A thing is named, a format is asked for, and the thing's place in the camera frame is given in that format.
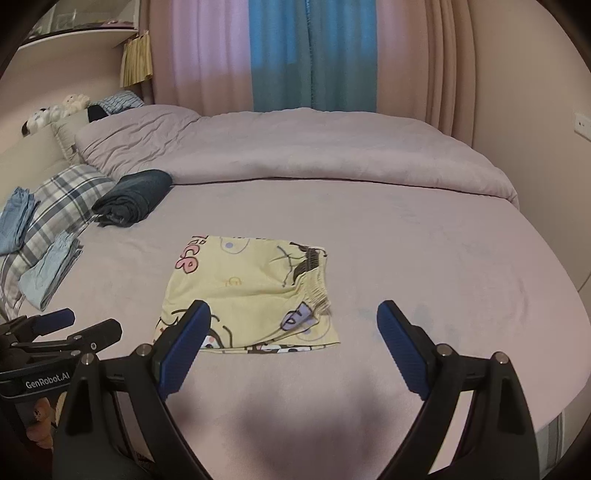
blue gripper pad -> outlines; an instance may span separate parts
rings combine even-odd
[[[428,363],[430,363],[432,353],[421,348],[425,347],[425,345],[420,345],[421,340],[424,339],[417,338],[415,328],[393,301],[382,302],[378,307],[378,330],[382,334],[408,389],[418,393],[425,401],[431,392]]]
[[[163,350],[159,361],[158,394],[162,400],[176,393],[197,356],[197,353],[211,325],[212,314],[209,305],[194,301],[183,318],[174,326],[168,327],[154,345]]]
[[[75,320],[74,312],[70,309],[58,310],[41,315],[33,323],[33,334],[37,336],[47,335],[74,325]]]

white shelf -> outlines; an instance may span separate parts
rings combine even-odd
[[[114,48],[137,32],[132,28],[104,28],[68,32],[35,40],[17,50],[8,65],[7,73],[18,73],[38,63],[74,53]]]

wall outlet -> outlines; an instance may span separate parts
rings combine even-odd
[[[591,141],[591,120],[582,113],[574,115],[574,131]]]

metal screw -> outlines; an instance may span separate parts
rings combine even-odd
[[[453,348],[446,343],[437,345],[437,353],[441,356],[450,356],[453,353]]]
[[[152,351],[152,345],[149,343],[142,343],[139,347],[135,349],[135,353],[139,356],[146,356]]]
[[[495,353],[495,360],[499,362],[501,365],[505,365],[509,363],[509,357],[506,353],[497,352]]]
[[[85,353],[82,355],[80,361],[85,365],[90,365],[90,363],[95,359],[95,356],[92,353]]]

plaid fabric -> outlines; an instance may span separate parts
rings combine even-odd
[[[35,192],[40,202],[23,247],[0,257],[0,309],[13,319],[22,303],[21,275],[35,266],[63,231],[79,234],[92,217],[91,208],[115,183],[90,165],[73,165],[47,180]]]
[[[144,106],[144,102],[134,92],[121,90],[110,97],[103,98],[98,102],[93,102],[91,105],[100,105],[109,115],[114,115],[129,110],[130,108]]]

